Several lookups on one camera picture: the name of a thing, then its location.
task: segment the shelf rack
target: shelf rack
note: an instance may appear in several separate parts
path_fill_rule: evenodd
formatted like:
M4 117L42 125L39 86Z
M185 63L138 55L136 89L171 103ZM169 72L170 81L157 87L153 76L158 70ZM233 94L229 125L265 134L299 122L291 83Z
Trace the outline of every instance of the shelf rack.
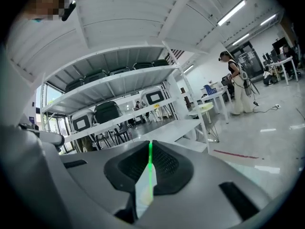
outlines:
M154 130L151 133L147 133L143 135L142 139L146 138L147 140L154 138L154 139L161 139L163 141L166 141L167 139L162 139L159 135L160 133L163 134L163 136L169 136L171 138L168 138L170 142L174 142L181 138L182 136L186 135L188 132L190 132L192 129L194 129L196 126L201 125L203 130L203 136L206 140L206 144L203 144L204 147L208 148L209 151L209 142L207 137L207 132L205 129L204 121L202 118L202 115L200 114L200 110L197 104L197 101L194 99L194 94L192 91L192 88L182 70L182 68L179 65L179 62L177 61L175 55L173 54L172 50L168 47L166 42L163 42L164 47L169 52L170 56L172 57L172 60L175 62L175 65L167 65L167 66L159 66L159 67L153 67L153 68L146 68L146 69L139 69L139 70L133 70L129 72L124 72L112 76L108 76L99 80L96 80L94 82L85 84L83 86L80 86L61 97L55 99L51 104L43 106L43 99L44 99L44 91L43 86L45 84L44 79L42 80L41 85L41 114L43 113L58 113L58 114L65 114L68 117L69 124L72 130L72 133L70 136L65 137L65 143L67 142L73 142L76 146L78 146L77 142L75 140L91 135L91 134L98 134L110 129L114 129L114 127L117 124L120 124L124 121L127 121L129 119L133 119L136 116L142 115L146 112L152 111L156 108L159 108L161 106L165 106L167 104L170 104L173 109L173 116L175 117L176 121L178 121L179 124L179 131L174 133L164 133L166 129L162 129L160 127L159 130ZM185 94L180 93L180 89L178 88L178 85L173 77L173 72L175 70L178 70L180 74L183 76L183 79L186 83L187 88L189 89L189 92ZM102 104L104 102L108 102L110 100L117 99L119 97L129 95L135 92L138 92L140 90L144 90L150 87L162 85L163 90L165 89L165 95L169 96L167 99L159 102L156 105L151 105L146 108L140 109L138 111L133 112L132 114L126 114L123 116L120 116L116 119L110 120L108 122L105 122L103 124L99 124L96 126L93 126L91 128L88 128L86 130L83 130L78 133L74 133L73 125L71 124L71 116L85 108L90 108L93 106L96 106L98 104ZM188 110L184 104L184 96L189 95L192 101L194 102L194 109L198 111L198 120L186 120L188 118ZM44 118L41 118L41 124L43 130L45 130L45 120Z

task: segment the blue basket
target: blue basket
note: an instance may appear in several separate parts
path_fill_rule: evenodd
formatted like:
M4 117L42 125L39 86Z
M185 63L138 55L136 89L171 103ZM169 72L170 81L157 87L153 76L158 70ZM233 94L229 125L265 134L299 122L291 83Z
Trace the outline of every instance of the blue basket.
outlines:
M217 92L216 88L211 88L209 85L204 86L208 95L215 94Z

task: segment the green light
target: green light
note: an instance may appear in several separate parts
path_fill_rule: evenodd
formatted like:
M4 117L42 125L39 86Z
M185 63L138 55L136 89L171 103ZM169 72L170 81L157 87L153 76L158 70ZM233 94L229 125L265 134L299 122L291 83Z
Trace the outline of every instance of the green light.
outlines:
M152 173L153 173L153 144L152 142L148 145L148 172L149 172L149 191L151 197L153 198L153 182L152 182Z

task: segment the white pants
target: white pants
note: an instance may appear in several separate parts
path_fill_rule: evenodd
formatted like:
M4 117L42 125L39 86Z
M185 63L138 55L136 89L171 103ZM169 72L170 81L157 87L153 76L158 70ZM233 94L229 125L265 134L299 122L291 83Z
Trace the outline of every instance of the white pants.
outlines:
M242 111L246 113L251 113L252 109L249 104L249 97L244 90L244 81L243 79L237 75L232 79L234 83L234 98L235 98L235 105L234 105L234 112L233 114L239 115Z

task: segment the ceiling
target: ceiling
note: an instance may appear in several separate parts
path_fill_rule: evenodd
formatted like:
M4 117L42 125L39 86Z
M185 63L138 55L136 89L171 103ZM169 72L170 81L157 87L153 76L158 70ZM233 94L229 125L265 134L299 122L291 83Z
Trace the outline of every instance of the ceiling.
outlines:
M71 65L101 68L102 55L108 65L130 66L139 48L141 60L156 58L162 40L172 49L204 53L219 41L232 44L282 10L275 0L245 0L229 24L219 27L241 0L76 1L66 22L23 20L12 27L8 56L27 80L39 85L43 75L48 80Z

